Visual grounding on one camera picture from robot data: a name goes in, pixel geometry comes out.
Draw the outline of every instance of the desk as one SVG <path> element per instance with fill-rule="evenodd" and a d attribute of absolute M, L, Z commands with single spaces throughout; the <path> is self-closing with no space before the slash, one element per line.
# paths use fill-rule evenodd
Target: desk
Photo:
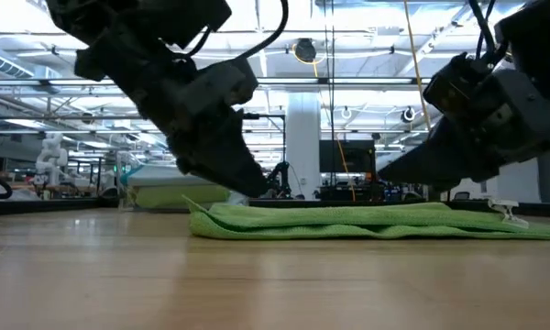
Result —
<path fill-rule="evenodd" d="M 187 225 L 0 216 L 0 330 L 550 330 L 550 242 L 239 242 Z"/>

